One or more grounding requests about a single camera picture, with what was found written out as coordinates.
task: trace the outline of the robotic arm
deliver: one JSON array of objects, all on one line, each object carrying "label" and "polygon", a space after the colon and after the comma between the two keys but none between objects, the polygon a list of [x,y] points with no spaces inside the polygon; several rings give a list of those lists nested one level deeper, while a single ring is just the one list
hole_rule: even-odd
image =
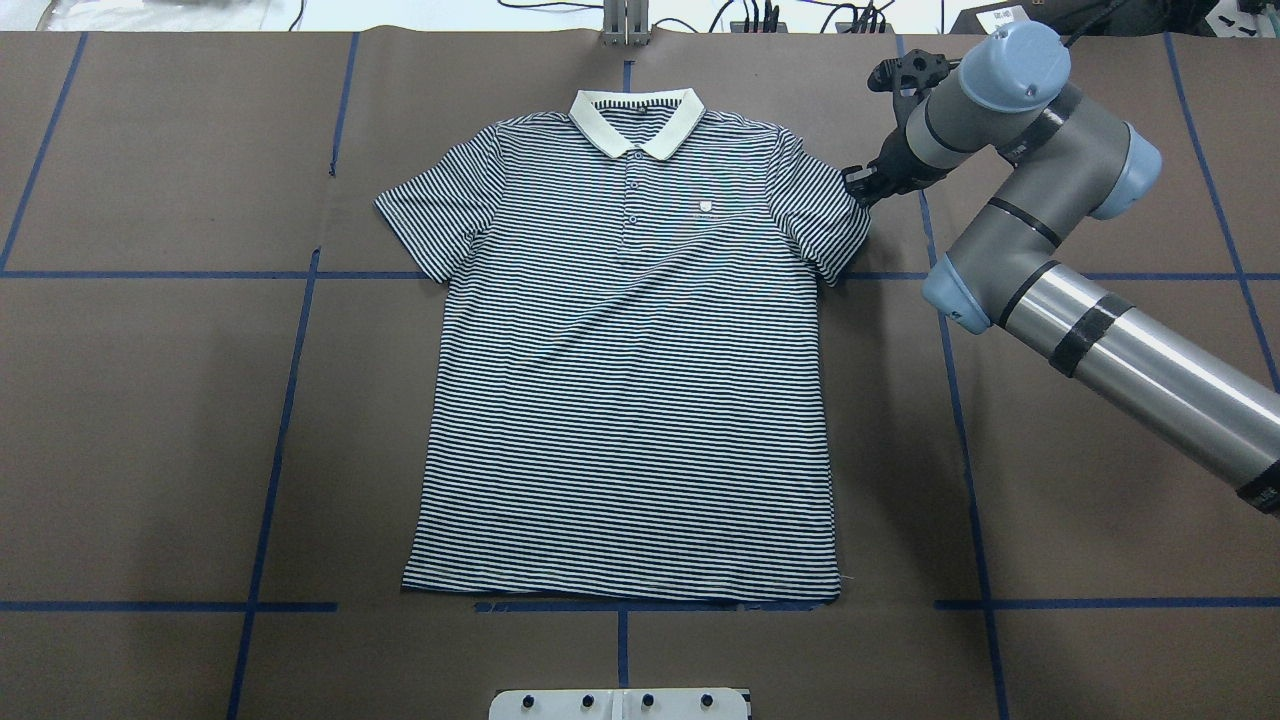
[{"label": "robotic arm", "polygon": [[1014,172],[929,272],[925,299],[974,334],[1000,325],[1280,519],[1280,396],[1051,259],[1085,215],[1124,213],[1161,168],[1069,74],[1057,33],[1034,22],[960,63],[920,50],[884,60],[868,86],[893,92],[899,127],[867,168],[845,170],[846,188],[869,208],[995,146]]}]

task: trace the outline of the metal cylinder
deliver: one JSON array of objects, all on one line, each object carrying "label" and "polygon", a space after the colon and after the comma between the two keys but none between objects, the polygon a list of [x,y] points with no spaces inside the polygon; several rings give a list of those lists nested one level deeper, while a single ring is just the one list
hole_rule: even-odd
[{"label": "metal cylinder", "polygon": [[1280,518],[1280,395],[1065,265],[1005,329]]}]

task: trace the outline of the cable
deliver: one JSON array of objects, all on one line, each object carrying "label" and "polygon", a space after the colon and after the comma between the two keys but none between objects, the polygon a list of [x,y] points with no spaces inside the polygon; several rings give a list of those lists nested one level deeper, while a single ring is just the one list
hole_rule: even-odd
[{"label": "cable", "polygon": [[1083,26],[1076,28],[1076,31],[1071,33],[1071,37],[1066,38],[1066,42],[1062,44],[1062,47],[1070,47],[1075,45],[1075,41],[1084,37],[1084,33],[1089,32],[1093,28],[1093,26],[1111,17],[1111,13],[1115,13],[1116,10],[1123,8],[1124,4],[1128,1],[1129,0],[1111,0],[1111,4],[1103,8],[1101,13],[1093,15]]},{"label": "cable", "polygon": [[723,15],[724,10],[728,10],[728,6],[732,5],[733,3],[735,0],[724,0],[724,4],[721,5],[721,9],[716,12],[716,17],[712,18],[712,27],[707,28],[707,32],[716,32],[716,23],[719,22],[721,15]]},{"label": "cable", "polygon": [[[863,10],[863,15],[858,18],[858,24],[854,27],[858,28],[858,32],[870,32],[876,26],[877,15],[879,15],[879,10],[876,8],[876,3],[873,0],[867,0],[867,9]],[[854,31],[854,27],[849,28],[850,32]]]},{"label": "cable", "polygon": [[302,0],[302,4],[298,6],[298,17],[293,18],[293,22],[289,24],[289,29],[285,32],[293,32],[293,29],[298,27],[298,23],[302,22],[302,13],[306,12],[306,9],[307,9],[307,0]]},{"label": "cable", "polygon": [[682,19],[680,19],[680,18],[662,18],[660,20],[654,20],[654,23],[653,23],[653,27],[658,27],[658,26],[660,26],[662,23],[680,23],[680,24],[682,24],[682,26],[687,27],[689,29],[691,29],[691,31],[694,31],[694,32],[698,32],[698,31],[696,31],[696,29],[694,28],[694,26],[691,26],[691,24],[686,23],[685,20],[682,20]]},{"label": "cable", "polygon": [[831,6],[831,12],[827,13],[827,19],[822,20],[822,29],[818,31],[818,35],[822,35],[822,33],[827,32],[827,26],[831,24],[831,18],[836,17],[836,13],[838,13],[840,10],[842,10],[845,8],[849,8],[850,10],[854,12],[854,22],[856,23],[858,22],[858,5],[854,5],[852,3],[840,3],[838,5],[832,5]]},{"label": "cable", "polygon": [[1068,12],[1062,13],[1061,15],[1057,15],[1056,18],[1050,18],[1047,20],[1039,20],[1039,22],[1050,26],[1053,29],[1057,29],[1059,23],[1061,23],[1066,18],[1070,18],[1073,15],[1079,15],[1080,13],[1088,13],[1089,10],[1092,10],[1094,8],[1101,8],[1101,6],[1106,5],[1106,4],[1107,4],[1107,0],[1098,0],[1097,3],[1089,3],[1088,5],[1080,5],[1079,8],[1075,8],[1074,10],[1068,10]]},{"label": "cable", "polygon": [[507,0],[498,0],[498,4],[502,5],[503,8],[515,8],[516,10],[534,10],[534,9],[538,9],[538,8],[566,6],[566,8],[575,8],[573,10],[570,10],[570,12],[571,13],[576,13],[577,10],[603,10],[604,9],[604,5],[588,5],[586,3],[559,3],[559,1],[557,1],[557,3],[534,3],[532,5],[518,5],[518,4],[515,4],[515,3],[508,3]]}]

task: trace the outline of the metal bracket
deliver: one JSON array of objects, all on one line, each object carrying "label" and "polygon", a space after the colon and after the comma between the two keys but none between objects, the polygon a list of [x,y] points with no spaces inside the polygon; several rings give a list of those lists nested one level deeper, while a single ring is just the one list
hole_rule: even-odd
[{"label": "metal bracket", "polygon": [[604,0],[604,45],[649,45],[649,0]]},{"label": "metal bracket", "polygon": [[750,697],[730,688],[504,691],[489,720],[750,720]]}]

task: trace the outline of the electrical wire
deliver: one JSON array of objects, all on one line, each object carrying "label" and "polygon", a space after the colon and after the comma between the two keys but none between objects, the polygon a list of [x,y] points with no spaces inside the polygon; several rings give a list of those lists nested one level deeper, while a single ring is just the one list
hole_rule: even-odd
[{"label": "electrical wire", "polygon": [[301,5],[298,6],[298,17],[293,18],[293,22],[289,23],[289,29],[285,32],[293,32],[294,28],[298,27],[298,23],[302,22],[302,13],[305,13],[306,9],[307,9],[307,0],[302,0]]},{"label": "electrical wire", "polygon": [[840,10],[844,10],[845,8],[849,8],[850,10],[854,12],[854,23],[856,23],[858,22],[858,5],[854,5],[852,3],[840,3],[840,4],[836,4],[836,5],[831,6],[831,12],[827,13],[827,19],[822,20],[822,29],[819,29],[818,33],[822,35],[822,33],[827,32],[827,26],[831,24],[831,18],[836,17],[836,13],[838,13]]},{"label": "electrical wire", "polygon": [[716,23],[719,22],[721,15],[723,15],[724,10],[728,10],[728,6],[732,5],[733,3],[735,0],[724,0],[724,4],[721,5],[721,9],[716,12],[716,17],[712,19],[712,27],[707,28],[707,32],[716,32]]},{"label": "electrical wire", "polygon": [[1100,12],[1096,15],[1093,15],[1092,18],[1089,18],[1088,20],[1085,20],[1085,23],[1083,26],[1080,26],[1079,28],[1076,28],[1076,31],[1071,33],[1071,37],[1066,38],[1066,42],[1062,44],[1062,47],[1070,47],[1070,46],[1075,45],[1076,40],[1084,37],[1084,33],[1087,33],[1091,29],[1093,29],[1093,26],[1096,26],[1096,24],[1101,23],[1102,20],[1110,18],[1111,13],[1115,13],[1116,10],[1119,10],[1120,8],[1123,8],[1125,5],[1125,3],[1128,3],[1128,1],[1129,0],[1111,0],[1111,4],[1108,4],[1106,8],[1103,8],[1102,12]]},{"label": "electrical wire", "polygon": [[692,32],[698,32],[698,29],[694,28],[694,26],[686,23],[685,20],[682,20],[680,18],[662,18],[660,20],[654,20],[653,27],[658,27],[662,23],[680,23],[680,24],[687,27],[689,29],[691,29]]},{"label": "electrical wire", "polygon": [[536,10],[538,8],[573,8],[568,10],[576,13],[577,10],[603,10],[604,5],[588,5],[586,3],[534,3],[532,5],[520,5],[517,3],[508,3],[507,0],[498,0],[498,4],[503,8],[513,8],[516,10]]},{"label": "electrical wire", "polygon": [[879,26],[879,29],[877,32],[883,33],[884,28],[888,27],[888,18],[884,17],[884,10],[888,10],[888,6],[892,5],[893,3],[897,3],[897,0],[888,0],[888,3],[884,3],[884,5],[882,5],[877,10],[877,13],[879,13],[879,17],[881,17],[881,26]]},{"label": "electrical wire", "polygon": [[858,23],[850,26],[845,32],[870,32],[876,28],[877,17],[883,18],[884,15],[881,15],[881,12],[876,8],[876,3],[868,0],[867,8],[863,10],[861,17],[858,18]]}]

